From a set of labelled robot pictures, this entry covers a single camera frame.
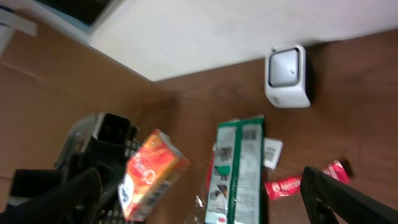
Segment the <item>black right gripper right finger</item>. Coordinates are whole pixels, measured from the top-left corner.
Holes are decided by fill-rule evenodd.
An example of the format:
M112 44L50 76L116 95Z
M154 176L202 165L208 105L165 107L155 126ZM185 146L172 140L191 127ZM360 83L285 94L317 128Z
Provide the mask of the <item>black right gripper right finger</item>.
M311 223L397 223L397 210L368 197L322 171L307 166L300 183Z

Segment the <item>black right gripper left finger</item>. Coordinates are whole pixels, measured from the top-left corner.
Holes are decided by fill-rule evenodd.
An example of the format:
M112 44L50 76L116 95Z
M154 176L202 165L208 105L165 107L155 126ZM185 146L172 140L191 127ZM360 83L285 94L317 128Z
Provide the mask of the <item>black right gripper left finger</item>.
M1 213L1 223L62 223L83 204L79 223L93 223L102 193L99 172L90 168L65 183Z

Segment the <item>red snack stick packet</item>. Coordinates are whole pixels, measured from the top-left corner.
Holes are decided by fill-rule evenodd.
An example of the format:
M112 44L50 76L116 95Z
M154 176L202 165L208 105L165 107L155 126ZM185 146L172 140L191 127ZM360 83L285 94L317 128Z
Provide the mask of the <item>red snack stick packet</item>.
M324 167L322 172L344 184L349 184L350 177L352 176L351 169L346 161L333 161ZM300 192L301 180L301 176L293 176L282 180L266 182L264 185L268 198L277 200L282 197L298 194Z

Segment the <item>orange tissue pack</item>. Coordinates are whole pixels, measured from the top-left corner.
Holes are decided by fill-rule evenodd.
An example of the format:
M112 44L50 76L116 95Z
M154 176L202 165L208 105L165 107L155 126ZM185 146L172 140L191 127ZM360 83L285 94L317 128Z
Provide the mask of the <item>orange tissue pack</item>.
M128 160L118 196L125 220L143 222L188 169L189 160L155 129Z

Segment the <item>red dustpan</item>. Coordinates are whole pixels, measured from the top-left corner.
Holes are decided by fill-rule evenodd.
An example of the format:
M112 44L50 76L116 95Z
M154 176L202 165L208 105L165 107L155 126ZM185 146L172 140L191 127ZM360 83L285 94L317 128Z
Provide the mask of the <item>red dustpan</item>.
M278 165L283 143L279 139L264 138L264 165L267 175L270 175ZM201 185L194 198L193 208L186 214L184 224L204 223L206 201L208 195L208 181Z

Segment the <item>green grip gloves package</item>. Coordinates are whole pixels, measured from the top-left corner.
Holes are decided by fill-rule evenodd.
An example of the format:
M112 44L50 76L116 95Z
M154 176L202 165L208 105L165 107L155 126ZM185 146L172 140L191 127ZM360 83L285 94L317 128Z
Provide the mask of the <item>green grip gloves package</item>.
M205 223L262 223L264 117L218 125Z

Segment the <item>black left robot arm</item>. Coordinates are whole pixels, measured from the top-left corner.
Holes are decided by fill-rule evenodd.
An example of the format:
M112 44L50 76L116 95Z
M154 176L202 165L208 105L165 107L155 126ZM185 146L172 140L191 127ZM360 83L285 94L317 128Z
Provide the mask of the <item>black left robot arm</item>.
M1 223L126 223L118 199L137 128L112 113L75 123L54 169L18 169Z

